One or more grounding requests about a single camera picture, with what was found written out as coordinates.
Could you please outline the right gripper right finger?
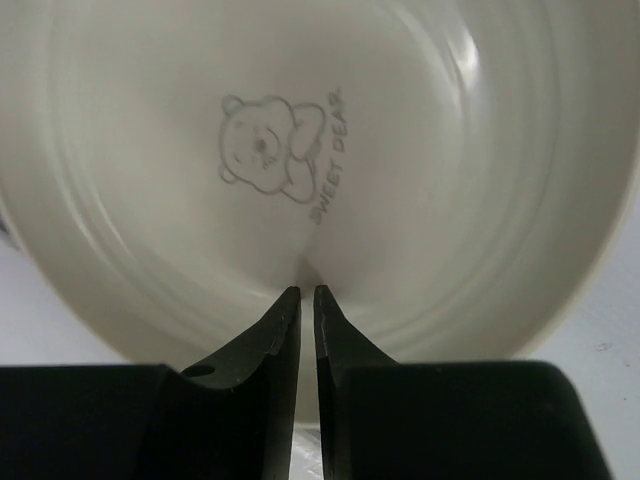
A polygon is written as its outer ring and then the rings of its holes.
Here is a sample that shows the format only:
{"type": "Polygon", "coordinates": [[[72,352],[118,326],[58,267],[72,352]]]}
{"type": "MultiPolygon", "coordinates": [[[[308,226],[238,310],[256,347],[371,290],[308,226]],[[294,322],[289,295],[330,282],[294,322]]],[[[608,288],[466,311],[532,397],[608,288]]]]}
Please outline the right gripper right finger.
{"type": "Polygon", "coordinates": [[[580,398],[536,361],[401,364],[314,292],[329,479],[607,479],[580,398]]]}

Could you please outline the cream white plastic plate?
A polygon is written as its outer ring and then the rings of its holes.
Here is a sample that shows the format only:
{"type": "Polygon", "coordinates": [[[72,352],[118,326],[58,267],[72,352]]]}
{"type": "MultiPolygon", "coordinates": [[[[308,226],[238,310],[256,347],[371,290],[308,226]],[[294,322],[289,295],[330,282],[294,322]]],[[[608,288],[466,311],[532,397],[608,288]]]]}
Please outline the cream white plastic plate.
{"type": "Polygon", "coordinates": [[[5,1],[1,209],[122,354],[328,285],[402,360],[575,307],[638,177],[635,1],[5,1]]]}

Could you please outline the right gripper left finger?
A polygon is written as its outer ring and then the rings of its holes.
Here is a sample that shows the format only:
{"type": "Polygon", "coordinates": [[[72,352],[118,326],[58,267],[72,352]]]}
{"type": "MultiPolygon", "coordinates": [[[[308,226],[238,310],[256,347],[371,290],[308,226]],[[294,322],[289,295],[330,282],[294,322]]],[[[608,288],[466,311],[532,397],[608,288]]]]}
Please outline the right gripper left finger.
{"type": "Polygon", "coordinates": [[[183,371],[158,365],[5,367],[5,479],[285,479],[301,293],[183,371]]]}

